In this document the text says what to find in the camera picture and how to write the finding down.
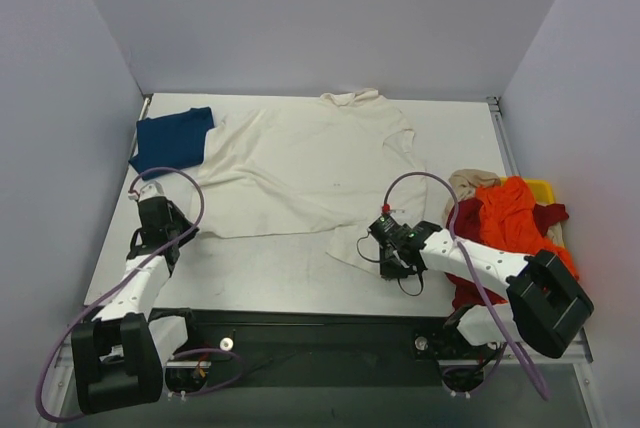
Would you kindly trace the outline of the cream white t shirt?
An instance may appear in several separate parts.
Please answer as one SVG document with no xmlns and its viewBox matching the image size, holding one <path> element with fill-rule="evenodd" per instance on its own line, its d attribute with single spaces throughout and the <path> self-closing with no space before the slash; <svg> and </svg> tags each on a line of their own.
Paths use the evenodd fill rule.
<svg viewBox="0 0 640 428">
<path fill-rule="evenodd" d="M 365 232 L 382 206 L 403 223 L 424 215 L 414 137 L 375 90 L 227 114 L 208 132 L 196 175 L 200 228 L 223 239 L 328 231 L 329 256 L 375 273 L 378 249 Z"/>
</svg>

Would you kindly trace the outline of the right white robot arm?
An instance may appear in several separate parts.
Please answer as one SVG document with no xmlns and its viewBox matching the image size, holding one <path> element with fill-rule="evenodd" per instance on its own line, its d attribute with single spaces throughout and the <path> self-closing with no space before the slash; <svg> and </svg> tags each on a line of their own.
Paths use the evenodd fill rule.
<svg viewBox="0 0 640 428">
<path fill-rule="evenodd" d="M 401 225 L 389 214 L 378 216 L 368 232 L 396 272 L 393 278 L 439 271 L 466 280 L 507 301 L 465 309 L 443 331 L 448 352 L 465 356 L 479 345 L 504 342 L 505 333 L 537 353 L 561 358 L 594 305 L 559 256 L 490 248 L 461 238 L 436 224 Z"/>
</svg>

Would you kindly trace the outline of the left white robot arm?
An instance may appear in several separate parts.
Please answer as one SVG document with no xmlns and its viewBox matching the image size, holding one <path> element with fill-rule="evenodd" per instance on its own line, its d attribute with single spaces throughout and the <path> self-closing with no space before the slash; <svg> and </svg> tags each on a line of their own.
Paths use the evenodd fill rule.
<svg viewBox="0 0 640 428">
<path fill-rule="evenodd" d="M 76 325 L 71 347 L 80 410 L 85 415 L 159 400 L 171 355 L 195 357 L 202 335 L 184 318 L 149 320 L 180 248 L 198 229 L 161 194 L 137 202 L 141 226 L 126 257 L 124 285 L 88 321 Z"/>
</svg>

